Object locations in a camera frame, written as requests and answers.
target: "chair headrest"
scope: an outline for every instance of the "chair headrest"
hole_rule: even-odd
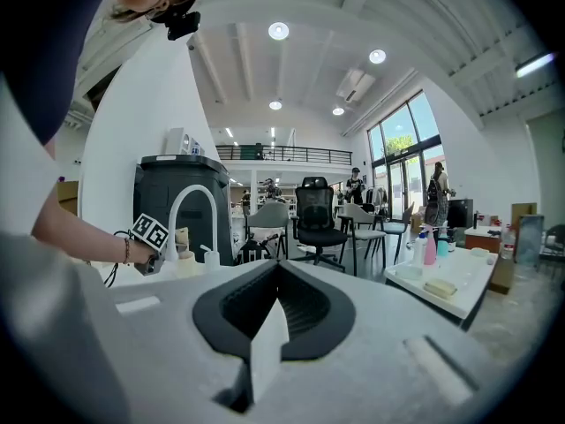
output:
[[[302,187],[328,188],[328,182],[326,178],[323,178],[321,176],[312,176],[303,179]]]

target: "pipe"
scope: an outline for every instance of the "pipe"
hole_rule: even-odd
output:
[[[180,208],[181,202],[186,198],[189,193],[192,192],[203,192],[208,200],[210,201],[210,206],[212,206],[212,243],[213,251],[218,251],[218,209],[215,205],[214,196],[210,191],[203,185],[189,185],[181,193],[178,194],[172,207],[170,208],[169,214],[169,242],[167,243],[167,254],[165,259],[167,261],[178,261],[178,253],[175,246],[175,226],[177,225],[177,213]]]

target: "ceiling vent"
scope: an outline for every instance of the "ceiling vent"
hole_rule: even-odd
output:
[[[359,102],[374,81],[374,77],[359,69],[349,69],[337,91],[337,95],[346,102]]]

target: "pink bottle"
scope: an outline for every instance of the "pink bottle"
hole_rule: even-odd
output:
[[[433,228],[429,224],[426,225],[427,230],[427,244],[426,252],[424,253],[424,264],[433,265],[435,262],[435,256],[437,255],[437,248],[435,246],[435,240],[433,239]]]

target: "ceiling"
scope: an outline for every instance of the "ceiling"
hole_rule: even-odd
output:
[[[79,61],[69,114],[78,125],[89,124],[94,114],[87,91],[154,30],[143,19],[127,25],[107,21],[112,3],[102,3]],[[197,5],[201,28],[189,44],[214,127],[230,126],[243,109],[263,109],[281,98],[283,105],[314,111],[348,135],[416,72],[441,87],[478,128],[560,90],[551,66],[516,78],[516,66],[544,47],[509,0],[199,0]],[[268,25],[278,20],[290,27],[287,41],[267,36]],[[368,53],[377,48],[387,52],[387,61],[368,63]],[[336,91],[354,67],[376,81],[359,103],[334,117]]]
[[[223,127],[210,128],[216,146],[232,145],[234,141],[237,141],[239,145],[254,145],[255,143],[270,145],[273,140],[270,127],[231,127],[230,129],[233,138]],[[292,130],[289,127],[275,127],[276,143],[286,146]]]
[[[280,171],[280,170],[258,170],[257,171],[257,181],[263,182],[269,178],[276,179],[279,178],[279,186],[291,186],[296,187],[302,184],[302,180],[305,176],[311,176],[312,174],[304,173],[303,171]],[[234,170],[230,173],[230,176],[235,179],[240,184],[248,187],[251,184],[251,171],[250,170]],[[324,173],[324,178],[326,178],[328,184],[336,184],[347,180],[351,174],[335,174],[335,173]]]

